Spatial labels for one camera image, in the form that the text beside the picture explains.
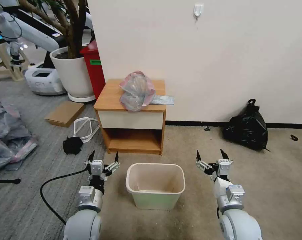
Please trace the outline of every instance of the black pole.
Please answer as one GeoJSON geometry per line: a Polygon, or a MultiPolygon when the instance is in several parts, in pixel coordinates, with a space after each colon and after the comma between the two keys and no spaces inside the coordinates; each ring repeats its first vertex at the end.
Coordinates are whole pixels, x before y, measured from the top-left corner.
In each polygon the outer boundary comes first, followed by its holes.
{"type": "Polygon", "coordinates": [[[2,180],[0,179],[0,183],[14,183],[14,184],[19,184],[21,182],[20,178],[17,179],[7,179],[7,180],[2,180]]]}

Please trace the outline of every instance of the red bin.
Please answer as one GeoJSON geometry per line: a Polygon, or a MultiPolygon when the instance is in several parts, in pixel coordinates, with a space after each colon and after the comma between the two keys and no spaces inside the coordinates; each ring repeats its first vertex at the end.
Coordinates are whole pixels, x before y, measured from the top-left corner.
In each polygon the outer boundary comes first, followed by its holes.
{"type": "Polygon", "coordinates": [[[96,40],[92,41],[88,46],[83,48],[80,51],[80,54],[84,56],[93,92],[95,98],[98,99],[105,85],[105,80],[96,40]]]}

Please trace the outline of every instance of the baseboard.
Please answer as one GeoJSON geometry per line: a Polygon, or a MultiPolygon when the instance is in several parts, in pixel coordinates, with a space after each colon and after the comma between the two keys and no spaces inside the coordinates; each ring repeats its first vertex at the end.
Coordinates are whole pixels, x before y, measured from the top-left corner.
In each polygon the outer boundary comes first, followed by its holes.
{"type": "MultiPolygon", "coordinates": [[[[167,126],[210,126],[210,127],[224,127],[227,122],[196,122],[196,121],[165,121],[167,126]]],[[[302,129],[300,123],[267,123],[268,128],[295,128],[302,129]]]]}

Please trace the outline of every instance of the drawer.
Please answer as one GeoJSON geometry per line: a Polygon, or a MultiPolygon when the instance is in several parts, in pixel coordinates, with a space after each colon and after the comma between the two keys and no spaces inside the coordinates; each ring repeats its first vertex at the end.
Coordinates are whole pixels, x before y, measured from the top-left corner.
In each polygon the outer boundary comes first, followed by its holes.
{"type": "Polygon", "coordinates": [[[103,128],[162,129],[163,112],[98,111],[103,128]]]}

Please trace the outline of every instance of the pink plastic bag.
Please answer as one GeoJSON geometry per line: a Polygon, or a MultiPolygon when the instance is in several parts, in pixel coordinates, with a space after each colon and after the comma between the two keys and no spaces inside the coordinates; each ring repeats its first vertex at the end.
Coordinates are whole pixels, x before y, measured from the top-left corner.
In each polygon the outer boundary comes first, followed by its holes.
{"type": "Polygon", "coordinates": [[[125,91],[120,97],[120,102],[131,112],[148,106],[156,94],[152,81],[141,71],[130,73],[120,83],[120,87],[125,91]]]}

